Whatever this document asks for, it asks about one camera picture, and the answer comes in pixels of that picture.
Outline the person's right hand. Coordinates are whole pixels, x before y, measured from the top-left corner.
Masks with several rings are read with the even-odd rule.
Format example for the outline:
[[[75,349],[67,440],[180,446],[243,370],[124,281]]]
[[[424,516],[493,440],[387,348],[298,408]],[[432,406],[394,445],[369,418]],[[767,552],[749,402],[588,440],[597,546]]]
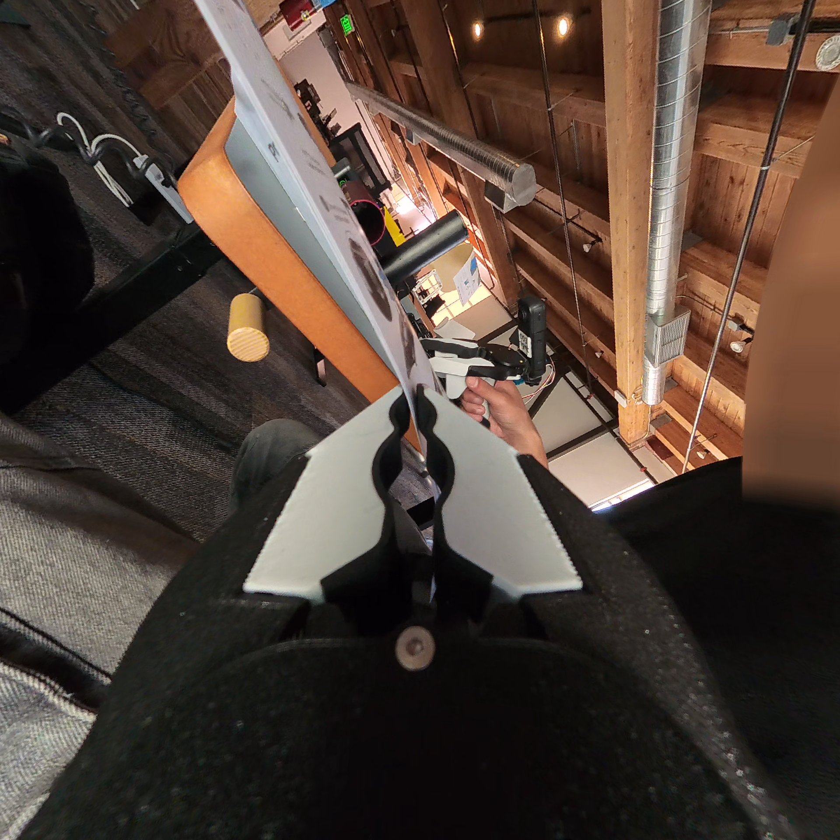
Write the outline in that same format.
[[[459,399],[462,409],[472,419],[479,423],[487,419],[490,431],[507,444],[507,431],[533,423],[518,388],[510,381],[487,382],[468,376],[466,389]]]

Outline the white power strip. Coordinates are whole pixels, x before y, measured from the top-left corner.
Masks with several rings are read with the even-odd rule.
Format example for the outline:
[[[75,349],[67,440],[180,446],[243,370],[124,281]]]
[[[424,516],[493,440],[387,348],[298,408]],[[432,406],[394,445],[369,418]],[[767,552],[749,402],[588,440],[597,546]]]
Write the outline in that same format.
[[[184,204],[177,189],[177,181],[172,175],[166,174],[161,166],[154,162],[147,154],[135,156],[133,158],[133,165],[184,223],[194,224],[194,217]]]

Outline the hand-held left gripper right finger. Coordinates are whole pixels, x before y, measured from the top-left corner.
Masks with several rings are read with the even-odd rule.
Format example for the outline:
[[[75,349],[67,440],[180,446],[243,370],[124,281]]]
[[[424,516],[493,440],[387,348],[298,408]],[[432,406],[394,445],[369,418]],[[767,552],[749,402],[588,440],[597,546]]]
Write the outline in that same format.
[[[441,603],[483,621],[528,595],[581,592],[584,583],[530,478],[543,473],[445,396],[420,385],[416,419],[440,491],[434,579]]]

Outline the grey shoe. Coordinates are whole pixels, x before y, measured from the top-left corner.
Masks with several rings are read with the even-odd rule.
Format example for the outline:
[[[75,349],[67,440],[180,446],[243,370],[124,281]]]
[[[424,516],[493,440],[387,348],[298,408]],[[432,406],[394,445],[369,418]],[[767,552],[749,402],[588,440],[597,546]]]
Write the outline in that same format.
[[[294,419],[269,420],[253,429],[241,444],[228,494],[228,514],[258,494],[299,455],[322,440],[310,427]]]

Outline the white wall poster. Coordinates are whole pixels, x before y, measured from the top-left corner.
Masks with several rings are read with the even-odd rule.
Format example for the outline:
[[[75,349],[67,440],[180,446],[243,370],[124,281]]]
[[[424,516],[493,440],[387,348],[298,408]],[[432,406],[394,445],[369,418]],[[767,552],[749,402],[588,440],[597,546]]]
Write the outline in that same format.
[[[456,271],[454,284],[460,305],[466,307],[481,287],[480,266],[475,254]]]

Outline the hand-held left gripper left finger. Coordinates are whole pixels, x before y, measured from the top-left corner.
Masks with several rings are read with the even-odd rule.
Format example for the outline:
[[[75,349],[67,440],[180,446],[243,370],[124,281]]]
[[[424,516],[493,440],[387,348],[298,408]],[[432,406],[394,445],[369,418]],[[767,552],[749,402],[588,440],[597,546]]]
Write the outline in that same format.
[[[390,488],[403,470],[402,440],[410,421],[397,386],[306,453],[245,578],[245,593],[321,603],[331,574],[365,555],[373,558],[387,539]]]

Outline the printed instruction manual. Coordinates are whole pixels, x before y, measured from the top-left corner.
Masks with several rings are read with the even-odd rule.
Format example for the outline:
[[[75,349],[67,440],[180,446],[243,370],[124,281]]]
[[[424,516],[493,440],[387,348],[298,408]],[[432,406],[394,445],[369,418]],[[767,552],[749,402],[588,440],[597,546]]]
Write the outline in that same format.
[[[229,64],[237,120],[359,302],[380,356],[409,399],[412,420],[405,439],[424,464],[427,447],[417,426],[416,388],[440,389],[426,352],[245,3],[196,6]]]

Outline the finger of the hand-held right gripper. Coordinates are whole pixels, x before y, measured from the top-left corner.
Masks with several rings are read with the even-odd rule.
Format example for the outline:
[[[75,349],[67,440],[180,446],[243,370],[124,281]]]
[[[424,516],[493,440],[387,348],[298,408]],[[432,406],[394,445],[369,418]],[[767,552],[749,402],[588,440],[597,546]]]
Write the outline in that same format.
[[[462,339],[423,338],[420,339],[429,359],[436,357],[455,357],[470,363],[492,363],[491,353],[478,343]]]
[[[450,401],[455,401],[461,397],[466,389],[467,376],[487,376],[486,373],[471,374],[469,372],[471,367],[480,371],[489,369],[488,360],[475,358],[431,358],[429,362],[435,374],[444,378],[445,393]]]

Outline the red metal tube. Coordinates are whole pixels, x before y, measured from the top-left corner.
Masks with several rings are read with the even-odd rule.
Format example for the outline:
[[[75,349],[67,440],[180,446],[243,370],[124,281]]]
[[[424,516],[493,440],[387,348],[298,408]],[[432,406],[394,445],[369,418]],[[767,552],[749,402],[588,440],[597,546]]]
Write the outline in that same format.
[[[347,179],[340,185],[368,242],[372,246],[377,245],[385,234],[385,216],[382,206],[373,198],[363,182]]]

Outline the black backpack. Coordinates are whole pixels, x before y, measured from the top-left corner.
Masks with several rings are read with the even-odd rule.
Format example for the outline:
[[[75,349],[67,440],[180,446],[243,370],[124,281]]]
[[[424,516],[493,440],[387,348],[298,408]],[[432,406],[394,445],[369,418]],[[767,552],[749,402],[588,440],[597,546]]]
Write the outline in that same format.
[[[1,144],[1,363],[72,313],[93,287],[95,262],[67,179],[57,165],[3,133]]]

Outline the round wooden peg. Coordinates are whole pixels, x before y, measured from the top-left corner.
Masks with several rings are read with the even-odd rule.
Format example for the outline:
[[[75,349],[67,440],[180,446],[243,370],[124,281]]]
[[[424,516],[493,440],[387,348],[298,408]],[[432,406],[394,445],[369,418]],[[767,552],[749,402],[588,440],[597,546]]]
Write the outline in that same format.
[[[238,361],[258,362],[270,351],[264,313],[264,303],[256,294],[242,293],[231,300],[226,344]]]

